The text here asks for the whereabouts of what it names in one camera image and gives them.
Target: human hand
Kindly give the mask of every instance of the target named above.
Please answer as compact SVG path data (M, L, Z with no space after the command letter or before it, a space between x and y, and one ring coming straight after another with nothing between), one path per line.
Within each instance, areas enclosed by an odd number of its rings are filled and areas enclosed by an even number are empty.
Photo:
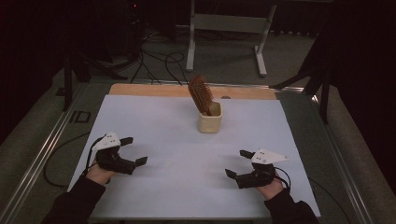
M256 189L262 194L262 196L264 196L265 201L268 201L283 190L283 185L280 179L274 178L271 184L263 187L257 187Z
M97 164L96 161L93 161L93 164L94 165L90 168L85 177L100 185L104 185L105 183L107 183L111 176L116 174L116 172L114 171L108 171L100 168L99 164Z

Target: yellow cup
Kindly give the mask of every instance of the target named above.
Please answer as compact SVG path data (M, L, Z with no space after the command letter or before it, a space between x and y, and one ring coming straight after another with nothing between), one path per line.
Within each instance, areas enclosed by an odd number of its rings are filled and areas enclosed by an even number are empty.
M213 102L209 107L212 116L200 113L198 119L198 131L200 133L217 133L220 129L222 111L219 102Z

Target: cable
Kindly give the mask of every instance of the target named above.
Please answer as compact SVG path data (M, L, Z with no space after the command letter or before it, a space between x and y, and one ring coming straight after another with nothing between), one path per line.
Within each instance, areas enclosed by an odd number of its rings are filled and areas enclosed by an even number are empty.
M51 152L51 154L49 155L49 158L47 159L46 163L44 164L44 168L43 168L43 176L44 176L44 179L45 179L49 184L51 184L52 186L55 186L55 187L59 187L59 188L67 188L67 187L69 187L68 185L62 185L62 184L54 183L54 182L52 182L52 181L48 178L48 176L47 176L47 167L48 167L48 164L49 164L50 159L52 158L52 156L53 156L59 149L61 149L61 148L64 147L65 145L67 145L67 144L69 144L69 143L71 143L71 142L73 142L73 141L79 139L80 137L83 137L83 136L88 135L88 134L90 134L90 132L88 132L88 133L83 133L83 134L81 134L81 135L79 135L79 136L77 136L77 137L74 137L74 138L72 138L72 139L70 139L70 140L68 140L68 141L66 141L66 142L64 142L64 143L62 143L62 144L60 144L58 147L56 147L55 149L52 150L52 152Z
M90 152L88 153L87 163L86 163L86 165L85 165L85 170L82 172L81 175L84 175L84 176L85 176L85 175L88 173L88 170L96 164L96 163L94 163L94 164L92 164L92 165L90 166L92 148L96 145L96 143L98 143L98 142L99 142L100 140L102 140L103 138L104 138L104 137L100 137L100 138L96 139L96 140L92 143L92 145L91 145L91 147L90 147Z
M154 59L157 59L157 60L159 60L159 61L161 61L161 62L164 62L164 63L165 63L165 68L166 68L166 71L168 72L168 74L169 74L175 81L177 81L178 84L179 84L180 86L182 86L181 82L175 77L175 75L170 71L170 69L169 69L169 67L168 67L168 64L169 64L169 63L177 63L178 67L180 68L181 74L182 74L182 76L184 77L184 80L186 81L186 83L189 83L189 81L187 80L186 75L185 75L185 73L184 73L183 67L182 67L181 64L180 64L180 62L182 62L182 61L185 59L185 56L184 56L183 53L174 52L174 53L170 53L170 54L162 54L162 53L158 53L158 52L151 52L151 51L148 51L148 50L145 50L145 49L142 49L142 51L143 51L144 53L146 53L148 56L150 56L150 57L152 57L152 58L154 58ZM159 57L157 57L157 56L155 56L155 55L153 55L153 54L161 55L161 56L165 57L165 59L159 58ZM180 55L180 56L181 56L181 59L178 59L178 60L177 60L177 59L175 59L175 57L173 57L173 55Z
M141 62L139 62L139 60L140 60L140 54L139 54L139 58L137 59L137 61L138 61L138 63L139 63L139 66L137 67L137 69L136 69L136 71L134 72L134 75L132 76L132 78L131 78L131 81L129 82L129 83L133 83L134 82L134 78L137 76L137 74L139 73L139 71L140 71L140 68L142 68L142 63Z
M344 213L344 216L346 217L347 223L350 224L351 222L350 222L349 216L347 215L347 212L344 210L343 206L341 206L341 204L339 202L337 202L337 200L335 200L335 198L330 194L330 192L328 190L326 190L323 186L321 186L317 181L312 179L311 177L308 177L308 179L310 181L314 182L316 185L318 185L321 189L323 189L334 200L334 202L338 205L338 207Z
M291 189L291 180L290 180L290 176L288 175L288 173L286 173L286 171L284 171L284 170L282 170L282 169L280 169L278 167L275 167L275 169L283 172L283 174L285 174L288 177L289 183L286 182L286 180L284 180L283 178L279 177L278 175L275 176L275 178L279 179L280 181L282 181L286 185L286 189L288 191L290 191L290 189Z
M162 84L161 81L160 81L158 78L156 78L156 77L149 71L149 68L145 65L143 53L142 53L142 52L140 52L140 53L141 53L141 56L142 56L142 62L141 62L141 64L146 68L146 70L147 70L147 72L148 72L147 75L148 75L149 78L151 78L151 84L153 84L153 81L154 81L154 79L155 79L155 80L157 80L157 82L161 85L161 84Z

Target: white stand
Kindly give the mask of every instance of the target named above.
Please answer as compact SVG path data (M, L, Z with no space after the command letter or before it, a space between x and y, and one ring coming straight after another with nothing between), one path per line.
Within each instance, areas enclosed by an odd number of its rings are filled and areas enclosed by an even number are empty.
M186 70L191 72L194 65L195 29L201 30L218 30L218 31L235 31L246 33L262 34L262 41L259 46L255 46L255 54L257 65L259 67L260 76L265 77L267 71L265 69L264 59L262 57L262 49L271 28L271 22L276 11L276 5L272 5L267 18L251 18L251 17L235 17L223 15L195 14L195 0L191 0L191 17L190 17L190 44L187 55Z

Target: white paper sheet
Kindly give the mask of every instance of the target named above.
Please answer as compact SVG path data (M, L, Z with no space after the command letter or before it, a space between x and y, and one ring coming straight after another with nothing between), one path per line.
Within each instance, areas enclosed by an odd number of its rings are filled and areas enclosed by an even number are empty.
M215 99L223 111L218 133L199 133L198 110L188 97L107 95L81 155L71 186L84 170L97 138L115 132L134 142L120 156L148 163L132 175L116 175L96 205L96 218L215 219L261 218L270 214L255 189L239 189L225 169L239 175L252 171L239 150L259 147L287 155L276 163L291 178L291 196L305 201L319 217L317 203L276 100Z

